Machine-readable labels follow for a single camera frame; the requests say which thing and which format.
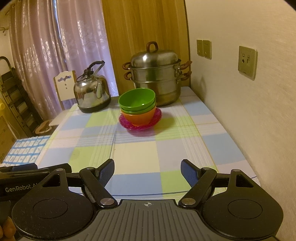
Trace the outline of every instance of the chair backrest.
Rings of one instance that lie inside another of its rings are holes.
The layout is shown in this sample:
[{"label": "chair backrest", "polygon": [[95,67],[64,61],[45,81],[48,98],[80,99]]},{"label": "chair backrest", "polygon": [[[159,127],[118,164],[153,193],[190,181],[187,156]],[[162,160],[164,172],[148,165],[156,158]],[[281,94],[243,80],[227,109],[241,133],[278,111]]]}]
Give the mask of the chair backrest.
[{"label": "chair backrest", "polygon": [[73,89],[76,81],[77,77],[74,70],[61,72],[58,76],[54,77],[54,85],[63,110],[65,108],[62,101],[75,98]]}]

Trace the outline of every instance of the screw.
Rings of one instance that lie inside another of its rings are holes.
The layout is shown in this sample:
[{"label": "screw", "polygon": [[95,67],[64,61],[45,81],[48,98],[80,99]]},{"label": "screw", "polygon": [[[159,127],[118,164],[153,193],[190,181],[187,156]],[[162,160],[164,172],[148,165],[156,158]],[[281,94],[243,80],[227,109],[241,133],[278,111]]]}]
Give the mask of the screw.
[{"label": "screw", "polygon": [[113,198],[103,198],[101,199],[100,203],[102,203],[103,205],[112,205],[113,203],[115,203]]},{"label": "screw", "polygon": [[193,205],[196,201],[193,198],[183,198],[181,202],[185,205]]}]

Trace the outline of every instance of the light switch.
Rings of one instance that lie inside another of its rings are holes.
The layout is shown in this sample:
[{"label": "light switch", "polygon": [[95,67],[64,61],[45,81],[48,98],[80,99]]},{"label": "light switch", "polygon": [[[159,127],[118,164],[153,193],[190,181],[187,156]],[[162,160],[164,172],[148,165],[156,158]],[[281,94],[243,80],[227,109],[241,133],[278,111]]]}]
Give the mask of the light switch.
[{"label": "light switch", "polygon": [[197,54],[201,57],[204,56],[203,54],[203,45],[202,45],[202,40],[196,40],[196,45],[197,45]]},{"label": "light switch", "polygon": [[212,59],[212,42],[209,40],[203,40],[204,57]]},{"label": "light switch", "polygon": [[254,80],[257,69],[257,57],[257,50],[240,46],[238,71]]}]

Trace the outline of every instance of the lace curtain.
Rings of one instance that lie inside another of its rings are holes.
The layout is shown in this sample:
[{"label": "lace curtain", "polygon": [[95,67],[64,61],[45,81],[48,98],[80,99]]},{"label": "lace curtain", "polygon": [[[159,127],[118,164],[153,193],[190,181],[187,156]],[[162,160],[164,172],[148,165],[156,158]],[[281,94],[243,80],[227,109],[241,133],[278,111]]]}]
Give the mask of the lace curtain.
[{"label": "lace curtain", "polygon": [[[53,77],[65,70],[77,76],[96,60],[112,96],[118,95],[98,0],[17,0],[10,9],[10,41],[15,67],[40,116],[61,112]],[[70,108],[75,99],[64,101]]]}]

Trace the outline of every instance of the cable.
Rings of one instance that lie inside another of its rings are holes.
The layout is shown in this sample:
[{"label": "cable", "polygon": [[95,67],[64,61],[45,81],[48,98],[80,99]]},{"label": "cable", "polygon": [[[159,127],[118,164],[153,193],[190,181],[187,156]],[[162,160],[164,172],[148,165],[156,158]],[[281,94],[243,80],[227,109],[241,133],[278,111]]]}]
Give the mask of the cable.
[{"label": "cable", "polygon": [[[16,130],[16,129],[10,124],[10,122],[9,122],[8,120],[7,120],[7,122],[8,122],[8,128],[9,128],[10,131],[12,132],[13,136],[16,138],[16,140],[19,139],[19,138],[20,138],[20,134],[19,134],[19,133],[17,132],[17,130]],[[13,130],[12,130],[11,128],[13,128],[13,129],[16,131],[18,137],[16,137],[15,133],[13,132]]]}]

